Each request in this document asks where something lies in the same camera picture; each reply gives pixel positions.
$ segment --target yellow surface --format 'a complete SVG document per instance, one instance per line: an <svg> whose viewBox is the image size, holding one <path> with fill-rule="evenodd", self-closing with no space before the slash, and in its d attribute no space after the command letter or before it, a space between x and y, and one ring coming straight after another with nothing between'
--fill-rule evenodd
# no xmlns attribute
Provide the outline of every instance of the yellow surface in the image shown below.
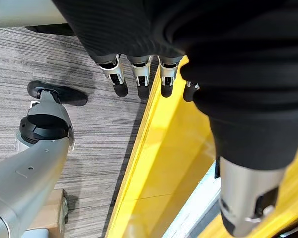
<svg viewBox="0 0 298 238"><path fill-rule="evenodd" d="M180 65L188 62L185 57ZM177 74L172 96L160 93L159 71L106 236L160 238L212 164L208 118L183 98Z"/></svg>
<svg viewBox="0 0 298 238"><path fill-rule="evenodd" d="M249 238L269 238L298 220L298 152L287 170L282 183L276 211L268 217ZM215 219L200 233L199 238L230 238L222 224L221 216Z"/></svg>

